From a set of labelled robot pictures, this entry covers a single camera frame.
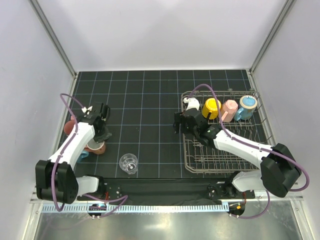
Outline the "brown floral mug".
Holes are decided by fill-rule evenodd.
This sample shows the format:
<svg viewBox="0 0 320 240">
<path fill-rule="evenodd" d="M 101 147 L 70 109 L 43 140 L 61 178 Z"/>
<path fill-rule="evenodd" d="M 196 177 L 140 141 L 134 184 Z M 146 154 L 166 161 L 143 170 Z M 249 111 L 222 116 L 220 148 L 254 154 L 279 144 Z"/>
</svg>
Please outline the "brown floral mug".
<svg viewBox="0 0 320 240">
<path fill-rule="evenodd" d="M 84 147 L 84 150 L 89 153 L 93 153 L 95 155 L 102 155 L 106 151 L 106 144 L 104 141 L 102 142 L 90 141 Z"/>
</svg>

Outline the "yellow mug black handle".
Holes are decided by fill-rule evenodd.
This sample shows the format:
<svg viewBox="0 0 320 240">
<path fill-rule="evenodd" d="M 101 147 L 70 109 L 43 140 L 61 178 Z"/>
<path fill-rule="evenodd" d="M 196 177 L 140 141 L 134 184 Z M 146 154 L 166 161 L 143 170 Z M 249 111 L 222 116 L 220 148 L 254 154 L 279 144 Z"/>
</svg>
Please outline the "yellow mug black handle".
<svg viewBox="0 0 320 240">
<path fill-rule="evenodd" d="M 221 102 L 218 100 L 216 102 L 215 98 L 208 98 L 202 108 L 202 115 L 209 120 L 214 120 L 218 117 L 219 111 L 222 107 Z"/>
</svg>

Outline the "pink faceted mug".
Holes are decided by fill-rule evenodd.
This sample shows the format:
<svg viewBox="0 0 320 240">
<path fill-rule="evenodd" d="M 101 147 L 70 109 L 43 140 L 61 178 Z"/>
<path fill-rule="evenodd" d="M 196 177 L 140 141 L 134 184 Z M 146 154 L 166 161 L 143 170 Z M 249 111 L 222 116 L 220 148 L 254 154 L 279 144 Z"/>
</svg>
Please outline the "pink faceted mug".
<svg viewBox="0 0 320 240">
<path fill-rule="evenodd" d="M 228 99 L 221 107 L 221 119 L 224 123 L 229 123 L 233 120 L 238 111 L 238 104 L 235 100 Z"/>
</svg>

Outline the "blue butterfly mug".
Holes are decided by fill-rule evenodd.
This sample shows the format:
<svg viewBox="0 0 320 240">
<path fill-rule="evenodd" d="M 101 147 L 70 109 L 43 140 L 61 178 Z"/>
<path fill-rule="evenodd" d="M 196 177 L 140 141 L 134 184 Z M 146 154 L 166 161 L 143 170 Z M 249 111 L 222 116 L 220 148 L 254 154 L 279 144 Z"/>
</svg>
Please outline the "blue butterfly mug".
<svg viewBox="0 0 320 240">
<path fill-rule="evenodd" d="M 244 95 L 239 100 L 239 108 L 234 115 L 235 121 L 248 120 L 258 105 L 257 99 L 252 95 Z"/>
</svg>

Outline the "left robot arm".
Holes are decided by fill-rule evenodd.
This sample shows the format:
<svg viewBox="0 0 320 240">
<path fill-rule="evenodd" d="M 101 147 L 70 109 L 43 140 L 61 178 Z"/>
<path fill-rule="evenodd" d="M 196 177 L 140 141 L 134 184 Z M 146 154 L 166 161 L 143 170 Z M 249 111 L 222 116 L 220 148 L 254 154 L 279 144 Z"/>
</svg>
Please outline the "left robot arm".
<svg viewBox="0 0 320 240">
<path fill-rule="evenodd" d="M 105 141 L 112 135 L 107 127 L 110 107 L 101 103 L 98 109 L 84 107 L 82 111 L 60 148 L 48 160 L 39 160 L 35 166 L 36 195 L 41 200 L 72 204 L 79 196 L 102 195 L 106 191 L 103 177 L 76 177 L 74 168 L 85 148 L 91 151 L 105 149 Z"/>
</svg>

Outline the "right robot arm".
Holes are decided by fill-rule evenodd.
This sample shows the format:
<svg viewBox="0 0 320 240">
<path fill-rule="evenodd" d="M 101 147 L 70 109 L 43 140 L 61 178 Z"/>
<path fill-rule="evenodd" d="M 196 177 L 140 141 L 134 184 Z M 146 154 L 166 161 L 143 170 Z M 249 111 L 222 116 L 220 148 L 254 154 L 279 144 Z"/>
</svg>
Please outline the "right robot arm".
<svg viewBox="0 0 320 240">
<path fill-rule="evenodd" d="M 176 112 L 173 128 L 176 133 L 193 136 L 203 146 L 230 153 L 254 165 L 256 170 L 239 171 L 231 178 L 231 185 L 239 192 L 266 190 L 284 198 L 302 174 L 285 145 L 254 142 L 221 125 L 209 124 L 196 108 Z"/>
</svg>

